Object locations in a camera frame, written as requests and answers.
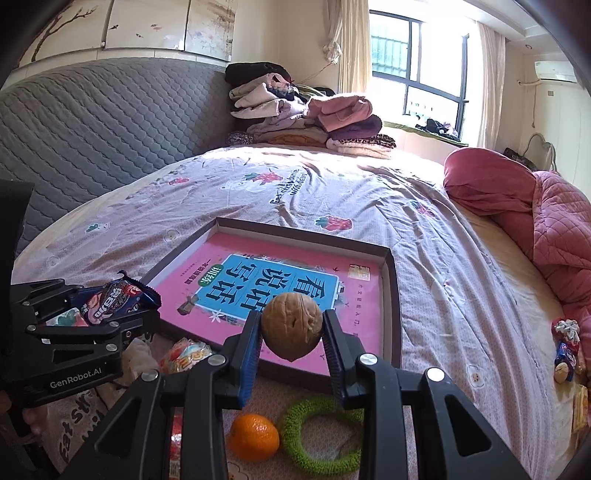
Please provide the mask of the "beige curtain left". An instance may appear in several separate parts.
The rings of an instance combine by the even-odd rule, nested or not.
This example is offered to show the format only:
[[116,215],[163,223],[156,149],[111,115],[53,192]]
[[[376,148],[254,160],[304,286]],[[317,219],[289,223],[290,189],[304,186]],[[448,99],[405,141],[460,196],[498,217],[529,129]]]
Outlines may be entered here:
[[325,21],[327,39],[322,53],[329,64],[339,66],[339,90],[365,92],[372,76],[369,1],[326,1]]

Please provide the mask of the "blue snack packet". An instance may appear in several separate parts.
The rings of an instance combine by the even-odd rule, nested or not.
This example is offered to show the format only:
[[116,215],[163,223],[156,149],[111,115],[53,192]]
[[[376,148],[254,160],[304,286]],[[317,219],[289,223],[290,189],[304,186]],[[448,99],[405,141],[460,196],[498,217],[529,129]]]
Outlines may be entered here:
[[158,310],[160,295],[139,280],[120,270],[120,278],[97,287],[80,289],[71,300],[87,325],[100,325],[125,315],[147,310]]

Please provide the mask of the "beige mesh bag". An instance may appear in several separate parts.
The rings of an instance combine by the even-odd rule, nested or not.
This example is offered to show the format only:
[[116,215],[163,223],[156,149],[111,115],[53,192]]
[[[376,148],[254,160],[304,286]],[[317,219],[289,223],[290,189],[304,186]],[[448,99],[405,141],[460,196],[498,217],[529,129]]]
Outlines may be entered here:
[[158,362],[152,356],[150,346],[142,339],[132,340],[122,353],[121,364],[122,375],[120,377],[94,389],[94,395],[102,413],[110,410],[142,373],[159,370]]

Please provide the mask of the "pink quilted blanket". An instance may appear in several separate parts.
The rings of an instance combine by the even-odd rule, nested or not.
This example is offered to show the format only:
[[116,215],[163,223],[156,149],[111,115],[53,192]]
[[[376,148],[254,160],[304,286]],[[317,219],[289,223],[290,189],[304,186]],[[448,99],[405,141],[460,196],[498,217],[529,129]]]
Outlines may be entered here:
[[448,196],[497,223],[539,270],[565,316],[578,322],[590,361],[590,201],[550,171],[529,170],[483,148],[454,151],[444,162]]

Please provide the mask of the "beige curtain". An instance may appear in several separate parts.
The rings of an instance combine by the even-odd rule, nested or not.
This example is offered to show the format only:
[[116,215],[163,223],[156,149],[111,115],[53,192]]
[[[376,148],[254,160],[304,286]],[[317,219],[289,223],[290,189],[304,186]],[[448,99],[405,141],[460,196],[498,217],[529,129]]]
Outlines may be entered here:
[[493,150],[500,131],[506,73],[507,39],[478,22],[482,48],[483,91],[478,146]]
[[372,76],[369,1],[326,1],[325,21],[327,39],[322,53],[329,64],[339,66],[339,90],[365,92]]

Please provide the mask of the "orange tangerine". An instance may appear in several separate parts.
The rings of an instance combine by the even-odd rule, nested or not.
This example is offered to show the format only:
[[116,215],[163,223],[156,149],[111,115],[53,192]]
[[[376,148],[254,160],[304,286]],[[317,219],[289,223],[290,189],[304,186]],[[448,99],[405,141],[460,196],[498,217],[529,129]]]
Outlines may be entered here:
[[279,450],[280,434],[273,422],[262,415],[239,415],[230,427],[228,448],[240,460],[263,462]]

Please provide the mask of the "brown walnut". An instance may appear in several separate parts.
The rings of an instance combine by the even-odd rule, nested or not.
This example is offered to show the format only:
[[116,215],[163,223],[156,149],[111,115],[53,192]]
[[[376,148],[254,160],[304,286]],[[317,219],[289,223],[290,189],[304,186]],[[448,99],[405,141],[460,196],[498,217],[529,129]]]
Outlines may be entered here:
[[317,347],[322,335],[322,311],[308,295],[282,293],[264,307],[260,327],[266,346],[277,357],[294,362]]

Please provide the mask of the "yellow packet at bed edge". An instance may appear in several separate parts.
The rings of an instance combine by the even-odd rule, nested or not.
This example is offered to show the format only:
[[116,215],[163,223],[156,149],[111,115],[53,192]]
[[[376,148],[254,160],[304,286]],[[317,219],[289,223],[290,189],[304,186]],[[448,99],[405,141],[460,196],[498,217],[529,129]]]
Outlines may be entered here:
[[573,418],[572,433],[578,434],[588,426],[588,389],[586,386],[577,384],[575,386],[575,395],[573,397]]

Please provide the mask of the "white air conditioner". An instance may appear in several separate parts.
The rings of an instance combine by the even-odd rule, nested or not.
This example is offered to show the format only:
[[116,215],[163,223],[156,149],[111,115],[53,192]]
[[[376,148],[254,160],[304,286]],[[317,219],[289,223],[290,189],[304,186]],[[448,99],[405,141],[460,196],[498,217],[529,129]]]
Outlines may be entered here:
[[578,82],[574,68],[568,61],[535,61],[534,70],[539,81]]

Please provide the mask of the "red white egg toy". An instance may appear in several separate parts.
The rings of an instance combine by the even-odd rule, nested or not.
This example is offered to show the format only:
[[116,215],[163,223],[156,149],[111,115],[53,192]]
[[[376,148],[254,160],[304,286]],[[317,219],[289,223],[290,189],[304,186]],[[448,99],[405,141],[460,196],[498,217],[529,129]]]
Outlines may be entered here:
[[[181,373],[190,370],[195,364],[211,356],[211,354],[211,347],[204,342],[195,342],[182,338],[159,360],[159,367],[162,373],[166,375]],[[168,478],[170,480],[180,479],[181,430],[182,408],[175,407],[172,417],[169,449]]]

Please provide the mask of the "strawberry print bed sheet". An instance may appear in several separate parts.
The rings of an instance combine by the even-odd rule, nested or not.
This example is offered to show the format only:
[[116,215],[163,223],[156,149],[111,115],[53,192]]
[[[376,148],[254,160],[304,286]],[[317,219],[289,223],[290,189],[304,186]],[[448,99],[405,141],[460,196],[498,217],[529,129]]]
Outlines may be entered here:
[[435,162],[272,146],[212,150],[63,216],[22,251],[13,279],[98,285],[119,270],[141,277],[217,217],[389,248],[404,367],[446,371],[533,478],[564,470],[575,447],[574,392],[551,372],[561,305],[500,227],[452,203]]

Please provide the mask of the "brown shallow cardboard box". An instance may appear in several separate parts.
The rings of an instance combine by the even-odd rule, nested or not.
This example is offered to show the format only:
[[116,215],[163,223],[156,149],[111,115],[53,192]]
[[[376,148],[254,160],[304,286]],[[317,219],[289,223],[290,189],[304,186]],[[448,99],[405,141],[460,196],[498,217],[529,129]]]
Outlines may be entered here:
[[400,302],[389,248],[263,223],[216,218],[142,279],[161,297],[157,331],[220,348],[247,315],[291,291],[334,309],[342,330],[401,363]]

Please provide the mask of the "window with dark frame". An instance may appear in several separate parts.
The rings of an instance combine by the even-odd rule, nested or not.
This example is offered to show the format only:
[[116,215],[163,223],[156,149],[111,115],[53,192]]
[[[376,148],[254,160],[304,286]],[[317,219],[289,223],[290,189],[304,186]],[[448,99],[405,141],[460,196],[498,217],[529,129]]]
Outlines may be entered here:
[[370,10],[368,92],[385,120],[415,127],[428,118],[461,139],[468,99],[470,26]]

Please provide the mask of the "grey quilted headboard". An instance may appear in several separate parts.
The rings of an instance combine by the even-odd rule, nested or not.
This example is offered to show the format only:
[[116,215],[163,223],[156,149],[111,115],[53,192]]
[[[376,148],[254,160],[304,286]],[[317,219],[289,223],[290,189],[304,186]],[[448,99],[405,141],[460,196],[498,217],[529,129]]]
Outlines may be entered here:
[[48,70],[1,92],[1,177],[34,191],[18,247],[78,206],[223,146],[221,67],[114,58]]

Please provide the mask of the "small doll toy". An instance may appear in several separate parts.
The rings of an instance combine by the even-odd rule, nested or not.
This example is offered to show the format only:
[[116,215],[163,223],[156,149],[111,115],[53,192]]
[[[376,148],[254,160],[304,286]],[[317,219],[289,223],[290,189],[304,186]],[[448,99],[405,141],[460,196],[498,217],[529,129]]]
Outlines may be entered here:
[[551,331],[557,346],[554,380],[558,384],[571,382],[576,375],[583,375],[586,371],[578,322],[559,318],[552,323]]

